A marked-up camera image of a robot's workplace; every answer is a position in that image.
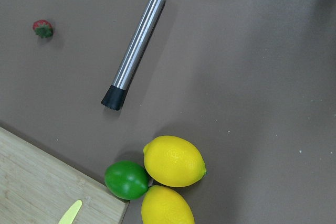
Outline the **yellow lemon lower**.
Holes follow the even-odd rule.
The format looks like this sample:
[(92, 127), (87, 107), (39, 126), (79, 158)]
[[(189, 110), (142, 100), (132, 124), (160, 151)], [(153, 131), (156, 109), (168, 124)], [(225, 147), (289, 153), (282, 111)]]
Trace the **yellow lemon lower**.
[(145, 194), (141, 217), (143, 223), (194, 223), (191, 208), (176, 191), (154, 185)]

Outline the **yellow lemon upper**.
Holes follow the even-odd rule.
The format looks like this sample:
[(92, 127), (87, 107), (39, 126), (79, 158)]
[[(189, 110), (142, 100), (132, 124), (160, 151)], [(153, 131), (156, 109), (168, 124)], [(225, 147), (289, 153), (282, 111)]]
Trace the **yellow lemon upper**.
[(144, 166), (157, 182), (170, 187), (187, 187), (206, 174), (199, 150), (176, 136), (159, 136), (143, 148)]

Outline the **red strawberry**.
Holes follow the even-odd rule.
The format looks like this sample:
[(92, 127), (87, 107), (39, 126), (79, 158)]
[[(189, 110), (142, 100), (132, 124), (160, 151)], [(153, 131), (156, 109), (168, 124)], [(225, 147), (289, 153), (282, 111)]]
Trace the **red strawberry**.
[(40, 38), (50, 38), (54, 34), (52, 24), (44, 19), (37, 20), (33, 23), (33, 31)]

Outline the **steel muddler black tip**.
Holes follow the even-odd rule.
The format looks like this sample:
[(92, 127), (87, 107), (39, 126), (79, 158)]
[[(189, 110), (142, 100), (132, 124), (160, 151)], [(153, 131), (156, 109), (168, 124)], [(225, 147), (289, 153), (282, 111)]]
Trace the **steel muddler black tip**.
[(116, 111), (122, 108), (133, 76), (159, 20), (165, 1), (148, 0), (113, 82), (101, 101), (105, 107)]

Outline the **yellow plastic knife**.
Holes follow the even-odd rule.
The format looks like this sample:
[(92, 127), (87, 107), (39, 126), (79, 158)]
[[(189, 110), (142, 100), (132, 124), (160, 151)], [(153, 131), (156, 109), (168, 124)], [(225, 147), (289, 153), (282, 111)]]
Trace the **yellow plastic knife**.
[(81, 207), (82, 207), (82, 200), (81, 199), (76, 200), (63, 214), (58, 224), (72, 224)]

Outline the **green lime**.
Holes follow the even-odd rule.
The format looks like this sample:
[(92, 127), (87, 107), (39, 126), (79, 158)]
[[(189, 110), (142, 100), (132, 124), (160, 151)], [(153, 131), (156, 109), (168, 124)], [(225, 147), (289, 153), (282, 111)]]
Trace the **green lime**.
[(124, 200), (134, 200), (148, 191), (149, 176), (139, 164), (119, 161), (106, 169), (104, 183), (115, 196)]

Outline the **wooden cutting board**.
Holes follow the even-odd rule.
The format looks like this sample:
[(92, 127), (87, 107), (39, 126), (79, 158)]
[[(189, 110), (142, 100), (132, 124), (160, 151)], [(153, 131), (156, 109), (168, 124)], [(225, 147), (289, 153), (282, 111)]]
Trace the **wooden cutting board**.
[(58, 223), (76, 201), (74, 223), (121, 223), (128, 203), (107, 188), (1, 129), (1, 223)]

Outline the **yellow lemon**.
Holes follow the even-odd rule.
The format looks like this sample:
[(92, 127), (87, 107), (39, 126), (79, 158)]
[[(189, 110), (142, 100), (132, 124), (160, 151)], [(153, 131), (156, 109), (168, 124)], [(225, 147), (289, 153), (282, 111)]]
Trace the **yellow lemon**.
[(176, 136), (159, 136), (143, 148), (144, 166), (157, 182), (170, 187), (187, 187), (206, 174), (199, 150)]
[(194, 223), (191, 208), (176, 191), (154, 185), (145, 194), (141, 217), (143, 223)]

